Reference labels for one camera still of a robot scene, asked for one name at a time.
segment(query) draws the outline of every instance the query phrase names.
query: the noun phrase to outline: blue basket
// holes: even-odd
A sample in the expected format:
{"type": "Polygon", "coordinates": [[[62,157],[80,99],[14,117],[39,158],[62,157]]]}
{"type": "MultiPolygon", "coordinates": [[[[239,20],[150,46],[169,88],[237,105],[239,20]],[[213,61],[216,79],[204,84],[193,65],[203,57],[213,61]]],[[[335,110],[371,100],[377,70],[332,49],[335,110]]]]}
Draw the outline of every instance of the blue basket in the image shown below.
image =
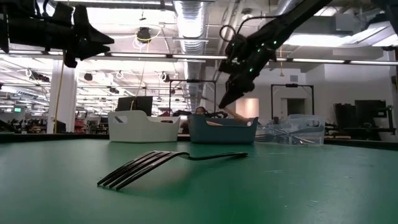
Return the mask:
{"type": "Polygon", "coordinates": [[[193,114],[188,117],[188,127],[191,142],[218,144],[252,144],[256,138],[258,118],[248,123],[236,119],[205,118],[203,115],[193,114]],[[212,126],[207,121],[221,124],[212,126]]]}

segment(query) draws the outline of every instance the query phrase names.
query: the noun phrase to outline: green tabletop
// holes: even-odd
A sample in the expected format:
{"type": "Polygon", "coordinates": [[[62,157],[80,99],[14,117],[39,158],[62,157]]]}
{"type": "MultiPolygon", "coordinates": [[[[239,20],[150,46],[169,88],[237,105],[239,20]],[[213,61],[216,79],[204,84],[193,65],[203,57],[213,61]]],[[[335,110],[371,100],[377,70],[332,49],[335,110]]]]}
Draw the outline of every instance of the green tabletop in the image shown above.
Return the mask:
{"type": "Polygon", "coordinates": [[[397,223],[397,170],[398,152],[341,146],[0,144],[0,223],[397,223]],[[120,192],[96,186],[152,150],[249,157],[175,158],[120,192]]]}

